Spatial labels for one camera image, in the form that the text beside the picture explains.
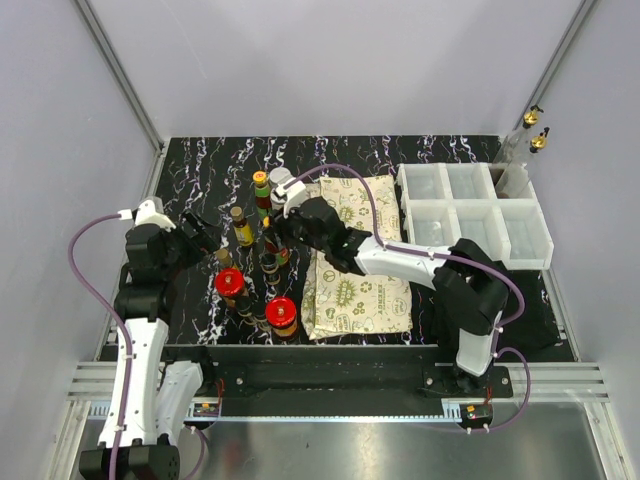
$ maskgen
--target marble pattern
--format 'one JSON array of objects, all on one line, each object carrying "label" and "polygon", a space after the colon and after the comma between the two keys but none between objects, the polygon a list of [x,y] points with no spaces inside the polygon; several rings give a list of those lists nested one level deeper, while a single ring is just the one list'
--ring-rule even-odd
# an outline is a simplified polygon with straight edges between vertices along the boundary
[{"label": "marble pattern", "polygon": [[[238,246],[229,210],[244,208],[257,233],[259,221],[254,203],[251,176],[256,170],[286,166],[293,173],[317,165],[342,163],[364,176],[395,174],[399,163],[486,162],[497,153],[497,137],[482,136],[372,136],[372,137],[250,137],[250,138],[175,138],[157,187],[165,210],[178,218],[191,208],[210,223],[221,227],[223,244],[229,248],[245,274],[253,298],[268,301],[286,295],[300,305],[304,277],[309,266],[306,247],[291,250],[290,265],[281,272],[277,287],[265,285],[258,265],[263,245]],[[230,313],[213,279],[219,270],[215,258],[180,274],[176,279],[176,301],[169,333],[171,344],[273,344],[269,333],[240,321]],[[546,343],[557,340],[553,332],[553,313],[543,301],[544,285],[538,272],[517,272],[517,282],[533,305],[535,318],[551,332]],[[311,342],[301,328],[301,343],[330,344],[429,344],[433,317],[432,292],[412,285],[414,326],[410,332],[392,335],[344,335]]]}]

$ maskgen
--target folded cloth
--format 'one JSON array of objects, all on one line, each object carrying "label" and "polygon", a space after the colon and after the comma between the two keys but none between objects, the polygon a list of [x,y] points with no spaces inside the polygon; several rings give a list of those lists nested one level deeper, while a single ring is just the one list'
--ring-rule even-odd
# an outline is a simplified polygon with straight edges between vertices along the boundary
[{"label": "folded cloth", "polygon": [[[380,235],[401,240],[400,216],[393,177],[365,179],[375,197]],[[309,185],[311,196],[322,195],[349,227],[373,229],[367,193],[357,180],[321,177]],[[311,340],[348,333],[398,333],[411,329],[409,282],[383,275],[359,276],[335,270],[312,252],[304,285],[301,321]]]}]

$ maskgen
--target red lid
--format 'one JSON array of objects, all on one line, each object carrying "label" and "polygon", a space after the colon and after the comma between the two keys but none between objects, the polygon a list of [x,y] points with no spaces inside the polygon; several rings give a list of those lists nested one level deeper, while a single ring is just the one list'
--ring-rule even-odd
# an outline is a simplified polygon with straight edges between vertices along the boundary
[{"label": "red lid", "polygon": [[244,288],[244,277],[235,268],[225,268],[216,277],[214,285],[223,297],[233,297]]},{"label": "red lid", "polygon": [[267,321],[276,328],[288,327],[296,319],[296,306],[287,297],[276,297],[267,305]]}]

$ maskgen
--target white plastic tray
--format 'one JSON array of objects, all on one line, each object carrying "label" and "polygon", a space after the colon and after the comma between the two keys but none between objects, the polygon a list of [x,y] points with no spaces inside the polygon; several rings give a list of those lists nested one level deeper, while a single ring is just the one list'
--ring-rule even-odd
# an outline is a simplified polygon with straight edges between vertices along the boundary
[{"label": "white plastic tray", "polygon": [[492,260],[510,270],[545,270],[553,241],[529,185],[518,199],[498,199],[492,174],[502,166],[478,164],[400,165],[404,229],[409,242],[453,245],[476,242]]}]

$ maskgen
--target cable connector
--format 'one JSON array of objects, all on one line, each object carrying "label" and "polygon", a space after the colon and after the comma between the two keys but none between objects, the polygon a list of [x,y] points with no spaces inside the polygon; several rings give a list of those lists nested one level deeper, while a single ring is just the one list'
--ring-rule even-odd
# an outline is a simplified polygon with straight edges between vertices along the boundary
[{"label": "cable connector", "polygon": [[133,220],[133,210],[127,208],[126,210],[119,210],[120,220]]}]

